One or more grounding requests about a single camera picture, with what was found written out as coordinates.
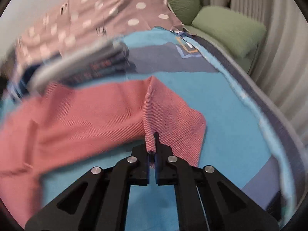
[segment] pink fabric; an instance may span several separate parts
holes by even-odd
[[[167,0],[66,0],[28,28],[16,44],[14,81],[35,63],[82,48],[102,36],[113,38],[155,26],[182,30]]]
[[[205,119],[155,77],[74,90],[52,84],[12,113],[0,132],[0,196],[24,226],[39,209],[39,178],[60,166],[153,133],[198,164]]]

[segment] blue fabric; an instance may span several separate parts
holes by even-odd
[[[155,28],[147,32],[136,32],[123,38],[129,48],[163,45],[167,42],[178,44],[175,35],[166,30]],[[270,129],[269,123],[258,114],[257,106],[243,94],[240,86],[224,73],[220,63],[202,46],[191,39],[186,39],[199,49],[209,63],[219,73],[208,72],[155,72],[153,74],[127,73],[110,75],[83,86],[99,85],[106,82],[145,79],[155,75],[168,88],[181,96],[187,104],[200,111],[206,118],[207,130],[202,147],[199,165],[214,165],[236,186],[242,188],[266,164],[271,156],[285,157],[280,151],[281,143]],[[9,111],[10,102],[5,102],[4,110]],[[50,202],[78,177],[94,166],[102,168],[114,166],[116,162],[130,155],[133,144],[124,145],[97,157],[63,167],[43,176],[43,205]],[[292,191],[292,178],[283,177]],[[126,230],[177,230],[177,211],[173,188],[158,187],[154,184],[151,173],[151,185],[132,187],[129,200]]]

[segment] pink polka dot cloth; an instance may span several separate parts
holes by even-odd
[[[167,0],[66,0],[28,28],[16,43],[17,68],[24,70],[54,54],[82,48],[100,37],[113,38],[155,26],[182,30]]]

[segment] pink cloth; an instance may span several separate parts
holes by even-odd
[[[155,77],[74,90],[52,84],[0,132],[0,197],[21,226],[39,209],[41,175],[154,132],[196,166],[205,119]]]

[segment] orange stripe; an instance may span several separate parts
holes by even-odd
[[[197,49],[195,49],[195,50],[188,50],[188,49],[185,47],[185,45],[182,43],[180,37],[176,37],[176,39],[177,39],[177,41],[182,45],[182,47],[183,47],[188,53],[195,53],[195,52],[198,52]]]

